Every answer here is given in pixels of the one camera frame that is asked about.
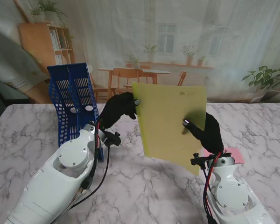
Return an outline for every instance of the white marble surface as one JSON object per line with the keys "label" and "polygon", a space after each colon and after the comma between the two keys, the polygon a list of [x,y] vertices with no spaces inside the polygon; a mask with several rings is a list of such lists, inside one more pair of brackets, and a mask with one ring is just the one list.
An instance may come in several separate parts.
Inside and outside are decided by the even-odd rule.
{"label": "white marble surface", "polygon": [[[280,104],[208,104],[226,147],[237,147],[241,174],[280,224]],[[122,117],[112,128],[122,144],[111,149],[102,187],[68,212],[64,224],[202,224],[203,179],[167,161],[144,157],[138,122]],[[0,118],[0,224],[33,173],[57,150],[53,105],[12,105]],[[94,189],[105,170],[98,165]]]}

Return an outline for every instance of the blue mesh basket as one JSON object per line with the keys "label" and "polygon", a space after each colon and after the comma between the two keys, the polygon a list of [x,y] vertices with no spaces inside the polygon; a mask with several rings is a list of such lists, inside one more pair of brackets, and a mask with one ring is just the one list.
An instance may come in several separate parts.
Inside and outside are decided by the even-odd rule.
{"label": "blue mesh basket", "polygon": [[79,136],[79,131],[90,121],[98,119],[86,63],[47,67],[51,75],[49,95],[58,116],[59,146]]}

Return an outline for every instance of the yellow folder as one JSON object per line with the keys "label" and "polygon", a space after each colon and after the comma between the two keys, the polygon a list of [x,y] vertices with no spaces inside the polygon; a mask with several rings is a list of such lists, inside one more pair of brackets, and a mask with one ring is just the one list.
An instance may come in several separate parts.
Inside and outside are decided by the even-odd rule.
{"label": "yellow folder", "polygon": [[144,155],[171,161],[198,175],[193,153],[201,143],[182,125],[184,118],[204,130],[206,89],[202,86],[165,86],[133,83]]}

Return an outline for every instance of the bookshelf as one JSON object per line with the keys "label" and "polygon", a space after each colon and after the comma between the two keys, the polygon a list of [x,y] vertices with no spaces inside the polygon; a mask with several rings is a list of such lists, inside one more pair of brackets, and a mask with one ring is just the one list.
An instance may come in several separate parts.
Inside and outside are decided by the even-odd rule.
{"label": "bookshelf", "polygon": [[47,23],[21,23],[19,27],[23,48],[33,55],[48,75],[47,66],[75,63],[67,28]]}

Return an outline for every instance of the black glove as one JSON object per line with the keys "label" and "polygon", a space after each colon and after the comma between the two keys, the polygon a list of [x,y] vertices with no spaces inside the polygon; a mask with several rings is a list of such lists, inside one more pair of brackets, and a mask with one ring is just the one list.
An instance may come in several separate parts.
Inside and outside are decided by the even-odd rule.
{"label": "black glove", "polygon": [[206,113],[204,131],[189,120],[184,120],[182,124],[194,135],[195,138],[200,140],[201,145],[207,151],[213,154],[223,152],[224,146],[221,138],[220,126],[212,115]]}
{"label": "black glove", "polygon": [[135,120],[137,105],[139,105],[139,101],[134,100],[133,94],[130,92],[125,92],[111,97],[107,101],[103,111],[99,116],[100,127],[112,127],[112,125],[114,125],[124,114]]}

